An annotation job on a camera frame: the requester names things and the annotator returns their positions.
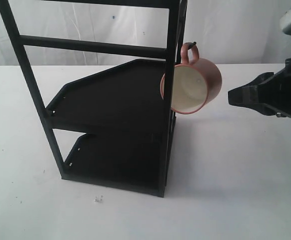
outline white tabletop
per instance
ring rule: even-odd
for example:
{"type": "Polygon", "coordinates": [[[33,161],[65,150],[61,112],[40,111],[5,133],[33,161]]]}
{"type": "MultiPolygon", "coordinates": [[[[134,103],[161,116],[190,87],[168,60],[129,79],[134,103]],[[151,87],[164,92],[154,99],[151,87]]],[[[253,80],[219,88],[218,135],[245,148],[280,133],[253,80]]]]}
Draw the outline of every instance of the white tabletop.
{"type": "MultiPolygon", "coordinates": [[[[228,104],[282,64],[220,65],[220,95],[177,115],[165,198],[61,180],[18,66],[0,66],[0,240],[291,240],[291,119],[228,104]],[[94,203],[103,195],[103,203],[94,203]]],[[[108,66],[34,66],[47,104],[108,66]]],[[[64,157],[80,133],[56,130],[64,157]]]]}

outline white backdrop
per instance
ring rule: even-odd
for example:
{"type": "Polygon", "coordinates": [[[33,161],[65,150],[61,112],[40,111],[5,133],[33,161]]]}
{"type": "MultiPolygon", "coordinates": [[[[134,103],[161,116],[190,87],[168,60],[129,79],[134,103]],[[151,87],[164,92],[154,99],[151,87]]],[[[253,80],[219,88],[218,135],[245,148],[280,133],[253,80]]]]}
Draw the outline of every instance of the white backdrop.
{"type": "MultiPolygon", "coordinates": [[[[165,47],[168,10],[84,3],[10,0],[20,33],[165,47]]],[[[279,29],[291,0],[188,0],[184,41],[217,64],[283,63],[291,36],[279,29]]],[[[117,65],[133,57],[26,47],[33,65],[117,65]]],[[[0,65],[17,65],[0,16],[0,65]]]]}

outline pink mug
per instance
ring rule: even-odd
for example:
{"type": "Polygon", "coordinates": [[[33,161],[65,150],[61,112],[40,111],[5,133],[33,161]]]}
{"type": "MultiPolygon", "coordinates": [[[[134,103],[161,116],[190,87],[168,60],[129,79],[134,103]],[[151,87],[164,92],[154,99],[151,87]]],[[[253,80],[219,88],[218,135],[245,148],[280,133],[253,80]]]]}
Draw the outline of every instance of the pink mug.
{"type": "MultiPolygon", "coordinates": [[[[200,58],[197,46],[191,42],[181,48],[181,64],[175,66],[171,109],[180,114],[193,114],[211,102],[220,92],[222,76],[211,61],[200,58]],[[193,59],[189,61],[188,49],[193,59]]],[[[160,93],[164,97],[165,75],[160,83],[160,93]]]]}

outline black shelf rack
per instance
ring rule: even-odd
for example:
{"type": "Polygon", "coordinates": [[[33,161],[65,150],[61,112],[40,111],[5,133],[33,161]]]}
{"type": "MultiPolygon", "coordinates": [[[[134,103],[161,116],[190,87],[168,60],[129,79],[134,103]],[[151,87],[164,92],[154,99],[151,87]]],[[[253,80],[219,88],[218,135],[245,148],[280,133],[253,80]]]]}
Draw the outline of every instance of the black shelf rack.
{"type": "Polygon", "coordinates": [[[0,0],[2,20],[62,179],[163,197],[176,122],[174,65],[181,62],[187,0],[56,2],[169,9],[166,48],[158,48],[20,35],[8,0],[0,0]],[[137,59],[69,82],[45,106],[24,46],[162,60],[137,59]],[[53,129],[85,133],[65,161],[53,129]]]}

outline mug rim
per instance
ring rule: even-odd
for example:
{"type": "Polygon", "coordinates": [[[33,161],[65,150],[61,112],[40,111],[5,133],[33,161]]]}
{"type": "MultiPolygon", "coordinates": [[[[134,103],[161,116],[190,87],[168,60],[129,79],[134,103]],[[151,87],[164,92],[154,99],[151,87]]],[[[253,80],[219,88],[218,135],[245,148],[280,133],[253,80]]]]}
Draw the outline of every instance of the mug rim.
{"type": "MultiPolygon", "coordinates": [[[[194,66],[190,65],[190,64],[184,64],[184,63],[180,63],[180,64],[177,64],[174,66],[175,68],[178,68],[178,67],[189,67],[189,68],[192,68],[194,70],[196,70],[199,74],[201,74],[201,76],[203,77],[203,80],[205,81],[205,85],[206,85],[206,97],[205,97],[205,100],[204,102],[200,105],[200,107],[198,109],[195,109],[193,111],[187,111],[187,112],[183,112],[183,111],[178,111],[176,109],[174,109],[172,106],[171,106],[171,109],[176,112],[176,113],[179,113],[179,114],[184,114],[184,115],[188,115],[188,114],[194,114],[196,113],[197,111],[199,111],[200,109],[202,109],[207,101],[208,101],[208,97],[209,97],[209,84],[205,78],[205,76],[194,66]]],[[[163,92],[163,82],[165,80],[165,77],[166,77],[166,74],[164,73],[162,78],[161,78],[161,82],[160,82],[160,94],[161,94],[161,97],[162,99],[164,99],[164,92],[163,92]]]]}

